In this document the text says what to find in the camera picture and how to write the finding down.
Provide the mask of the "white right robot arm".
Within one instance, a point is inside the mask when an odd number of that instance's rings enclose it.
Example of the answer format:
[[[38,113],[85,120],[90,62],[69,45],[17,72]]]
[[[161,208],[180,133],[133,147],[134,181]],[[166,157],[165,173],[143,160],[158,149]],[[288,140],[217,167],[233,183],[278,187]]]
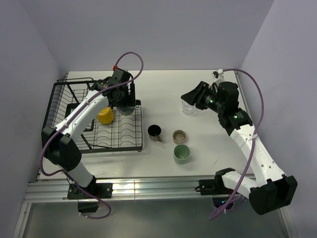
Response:
[[[255,179],[239,174],[233,168],[216,172],[210,190],[226,193],[233,190],[249,199],[253,210],[263,215],[288,206],[295,194],[297,181],[275,163],[255,134],[255,126],[246,111],[239,107],[238,85],[232,82],[209,85],[200,82],[181,99],[197,109],[211,109],[218,115],[220,125],[238,145],[247,159]]]

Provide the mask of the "yellow mug black handle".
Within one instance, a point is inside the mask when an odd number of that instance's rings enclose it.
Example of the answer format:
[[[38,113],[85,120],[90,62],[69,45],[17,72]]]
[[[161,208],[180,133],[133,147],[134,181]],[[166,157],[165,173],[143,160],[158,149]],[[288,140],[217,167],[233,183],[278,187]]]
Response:
[[[98,119],[99,123],[101,123],[101,124],[104,124],[104,125],[111,124],[114,120],[114,114],[113,114],[111,107],[107,107],[107,108],[103,109],[102,111],[100,111],[97,114],[97,119]]]

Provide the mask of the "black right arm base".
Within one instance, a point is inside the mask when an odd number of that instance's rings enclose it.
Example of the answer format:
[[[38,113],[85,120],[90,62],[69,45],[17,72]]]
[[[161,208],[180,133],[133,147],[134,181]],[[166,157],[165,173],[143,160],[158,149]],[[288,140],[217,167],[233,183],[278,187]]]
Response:
[[[195,188],[195,192],[199,192],[200,195],[230,195],[233,190],[224,186],[222,176],[233,171],[235,171],[233,168],[223,169],[216,172],[214,178],[212,179],[199,180],[199,185]]]

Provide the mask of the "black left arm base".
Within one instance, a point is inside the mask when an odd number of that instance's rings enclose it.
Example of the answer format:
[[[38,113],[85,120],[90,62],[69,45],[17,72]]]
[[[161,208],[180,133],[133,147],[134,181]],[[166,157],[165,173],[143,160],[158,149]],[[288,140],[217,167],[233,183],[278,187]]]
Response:
[[[73,182],[69,185],[67,199],[92,199],[94,197],[99,199],[108,199],[112,196],[112,187],[112,183],[98,183],[95,179],[88,185],[88,187],[81,187],[77,183]]]

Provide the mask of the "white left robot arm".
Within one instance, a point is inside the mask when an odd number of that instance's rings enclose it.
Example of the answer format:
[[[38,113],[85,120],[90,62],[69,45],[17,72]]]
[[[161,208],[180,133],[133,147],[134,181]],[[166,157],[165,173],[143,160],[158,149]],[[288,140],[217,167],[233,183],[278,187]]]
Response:
[[[115,68],[112,76],[96,81],[82,102],[54,127],[42,129],[40,159],[48,159],[79,185],[85,198],[96,194],[96,178],[81,162],[82,154],[76,143],[89,123],[107,107],[128,110],[135,104],[134,77],[127,71]]]

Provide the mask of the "grey-blue ceramic mug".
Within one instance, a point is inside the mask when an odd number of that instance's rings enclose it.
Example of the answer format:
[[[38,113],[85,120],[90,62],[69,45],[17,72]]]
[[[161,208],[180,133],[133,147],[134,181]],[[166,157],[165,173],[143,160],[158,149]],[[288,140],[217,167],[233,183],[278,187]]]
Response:
[[[117,106],[116,109],[119,111],[121,115],[129,116],[133,114],[135,106]]]

